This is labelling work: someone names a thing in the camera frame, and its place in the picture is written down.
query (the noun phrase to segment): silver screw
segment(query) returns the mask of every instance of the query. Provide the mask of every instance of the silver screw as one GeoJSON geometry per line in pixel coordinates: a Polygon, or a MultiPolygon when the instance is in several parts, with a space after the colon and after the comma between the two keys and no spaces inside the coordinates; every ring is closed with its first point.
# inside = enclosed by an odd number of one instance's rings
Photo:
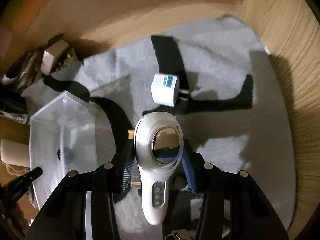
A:
{"type": "Polygon", "coordinates": [[[106,170],[111,169],[113,167],[112,163],[105,163],[103,165],[103,168],[105,168],[106,170]]]}
{"type": "Polygon", "coordinates": [[[207,170],[211,170],[213,168],[213,165],[211,163],[205,163],[203,164],[203,167],[207,170]]]}
{"type": "Polygon", "coordinates": [[[240,176],[241,177],[248,177],[248,172],[246,172],[246,171],[240,171],[240,176]]]}
{"type": "Polygon", "coordinates": [[[68,176],[69,176],[69,177],[74,177],[74,176],[76,176],[76,175],[77,175],[77,172],[76,172],[75,170],[68,172],[68,176]]]}

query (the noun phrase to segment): orange line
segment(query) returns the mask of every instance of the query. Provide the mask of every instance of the orange line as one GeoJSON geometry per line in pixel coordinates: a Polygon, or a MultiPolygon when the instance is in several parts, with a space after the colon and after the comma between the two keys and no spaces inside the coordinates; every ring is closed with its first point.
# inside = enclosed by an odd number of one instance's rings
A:
{"type": "Polygon", "coordinates": [[[12,22],[13,32],[26,31],[49,1],[50,0],[25,0],[12,22]]]}

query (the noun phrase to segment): clear plastic bin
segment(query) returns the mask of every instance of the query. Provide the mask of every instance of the clear plastic bin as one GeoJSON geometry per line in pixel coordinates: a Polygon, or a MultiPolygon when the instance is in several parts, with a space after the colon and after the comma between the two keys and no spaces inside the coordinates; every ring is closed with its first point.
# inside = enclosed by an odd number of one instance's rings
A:
{"type": "Polygon", "coordinates": [[[41,208],[70,170],[97,169],[95,109],[65,91],[30,119],[30,166],[43,175],[33,182],[41,208]]]}

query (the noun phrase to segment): gray fabric mat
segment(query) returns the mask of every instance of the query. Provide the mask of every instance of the gray fabric mat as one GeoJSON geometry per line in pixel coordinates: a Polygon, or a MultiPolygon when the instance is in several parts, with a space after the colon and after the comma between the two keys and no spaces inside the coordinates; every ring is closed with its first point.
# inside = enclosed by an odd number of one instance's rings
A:
{"type": "MultiPolygon", "coordinates": [[[[207,162],[233,173],[247,170],[288,228],[296,192],[292,137],[284,99],[263,45],[250,28],[235,18],[190,23],[163,35],[177,41],[194,99],[234,98],[246,75],[252,75],[252,109],[193,113],[178,115],[177,119],[184,138],[207,162]]],[[[143,111],[157,107],[150,86],[158,72],[148,37],[89,57],[82,65],[52,76],[61,81],[77,81],[90,91],[91,97],[116,102],[135,126],[143,111]]],[[[42,80],[23,92],[30,114],[58,94],[42,80]]],[[[116,149],[109,120],[102,110],[96,117],[96,147],[98,164],[110,161],[116,149]]],[[[199,215],[201,204],[198,196],[190,197],[193,198],[188,200],[191,210],[185,211],[192,219],[199,215]]],[[[163,238],[162,226],[151,226],[145,220],[137,188],[115,209],[123,239],[163,238]]],[[[182,206],[174,205],[173,209],[176,214],[185,214],[182,206]]]]}

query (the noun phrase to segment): blue label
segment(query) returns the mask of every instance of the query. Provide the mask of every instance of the blue label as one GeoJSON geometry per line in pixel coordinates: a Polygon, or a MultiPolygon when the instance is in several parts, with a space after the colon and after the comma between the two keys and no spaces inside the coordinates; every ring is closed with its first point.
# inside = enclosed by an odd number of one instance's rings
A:
{"type": "Polygon", "coordinates": [[[173,80],[173,76],[169,76],[169,77],[168,77],[168,80],[167,80],[167,85],[166,85],[166,87],[168,87],[168,88],[171,87],[171,85],[172,85],[172,80],[173,80]]]}

